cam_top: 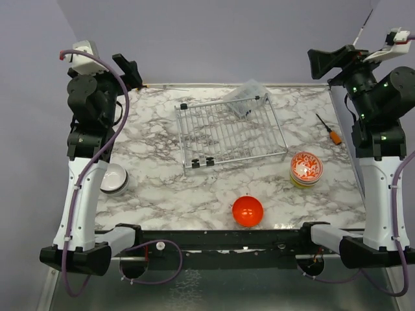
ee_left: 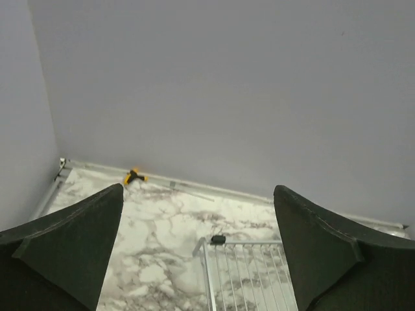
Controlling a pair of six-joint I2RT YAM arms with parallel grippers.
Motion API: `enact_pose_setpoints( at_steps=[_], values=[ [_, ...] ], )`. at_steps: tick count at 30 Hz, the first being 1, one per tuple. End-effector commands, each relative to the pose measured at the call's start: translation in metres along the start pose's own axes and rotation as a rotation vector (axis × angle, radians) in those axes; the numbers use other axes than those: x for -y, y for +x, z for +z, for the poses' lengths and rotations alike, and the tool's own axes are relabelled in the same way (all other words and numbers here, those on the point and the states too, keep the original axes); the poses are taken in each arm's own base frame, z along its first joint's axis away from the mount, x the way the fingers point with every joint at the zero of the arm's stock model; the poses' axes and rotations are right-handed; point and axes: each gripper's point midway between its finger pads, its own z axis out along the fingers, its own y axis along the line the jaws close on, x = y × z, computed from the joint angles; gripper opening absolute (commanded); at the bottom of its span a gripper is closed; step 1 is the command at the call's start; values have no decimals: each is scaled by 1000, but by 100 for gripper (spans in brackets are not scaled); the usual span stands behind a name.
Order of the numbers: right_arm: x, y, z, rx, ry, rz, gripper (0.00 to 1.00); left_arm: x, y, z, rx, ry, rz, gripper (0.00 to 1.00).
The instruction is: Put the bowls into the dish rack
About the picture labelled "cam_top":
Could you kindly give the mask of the white orange patterned bowl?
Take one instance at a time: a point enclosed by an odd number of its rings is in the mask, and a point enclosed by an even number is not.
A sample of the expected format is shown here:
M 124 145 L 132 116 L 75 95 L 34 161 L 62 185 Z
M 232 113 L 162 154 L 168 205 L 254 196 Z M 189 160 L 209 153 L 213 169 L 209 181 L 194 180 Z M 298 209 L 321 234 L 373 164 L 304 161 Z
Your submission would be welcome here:
M 290 162 L 291 175 L 302 183 L 318 181 L 322 177 L 323 171 L 321 160 L 310 152 L 298 152 Z

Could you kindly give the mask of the orange plastic bowl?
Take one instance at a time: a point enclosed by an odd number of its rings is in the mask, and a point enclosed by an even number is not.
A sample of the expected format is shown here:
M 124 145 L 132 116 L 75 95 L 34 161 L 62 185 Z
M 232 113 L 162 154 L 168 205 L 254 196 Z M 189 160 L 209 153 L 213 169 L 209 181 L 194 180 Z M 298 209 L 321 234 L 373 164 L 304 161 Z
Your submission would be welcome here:
M 255 227 L 263 219 L 264 208 L 261 202 L 252 196 L 241 196 L 232 205 L 234 220 L 243 227 Z

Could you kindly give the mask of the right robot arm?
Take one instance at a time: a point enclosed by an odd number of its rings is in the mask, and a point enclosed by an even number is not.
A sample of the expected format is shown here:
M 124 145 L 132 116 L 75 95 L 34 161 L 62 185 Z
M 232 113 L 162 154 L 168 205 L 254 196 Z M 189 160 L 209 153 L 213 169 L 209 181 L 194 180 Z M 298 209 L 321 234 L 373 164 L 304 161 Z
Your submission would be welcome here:
M 359 115 L 351 136 L 364 183 L 366 223 L 362 235 L 313 223 L 298 237 L 299 248 L 313 253 L 323 246 L 350 269 L 413 264 L 401 194 L 401 173 L 412 158 L 400 118 L 414 108 L 414 70 L 400 66 L 378 81 L 373 71 L 380 62 L 368 61 L 370 53 L 352 45 L 333 52 L 310 49 L 307 55 L 315 80 L 341 70 L 328 83 L 345 88 Z

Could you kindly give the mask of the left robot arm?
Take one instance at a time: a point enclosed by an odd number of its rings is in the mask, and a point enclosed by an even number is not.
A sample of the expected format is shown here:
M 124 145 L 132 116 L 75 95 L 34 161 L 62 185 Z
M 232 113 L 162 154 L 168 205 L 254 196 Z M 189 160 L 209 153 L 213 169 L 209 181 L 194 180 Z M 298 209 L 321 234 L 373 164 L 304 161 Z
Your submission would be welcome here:
M 103 65 L 104 71 L 68 70 L 67 103 L 73 113 L 67 138 L 69 181 L 64 211 L 51 246 L 40 251 L 40 262 L 59 271 L 103 276 L 112 257 L 125 251 L 134 256 L 141 252 L 143 239 L 136 225 L 120 224 L 101 238 L 95 237 L 95 214 L 101 183 L 110 163 L 115 138 L 126 119 L 115 120 L 117 97 L 128 96 L 143 87 L 135 61 L 114 54 L 113 61 L 123 71 L 118 75 L 109 65 L 86 52 L 67 50 L 61 58 L 72 62 L 76 56 Z

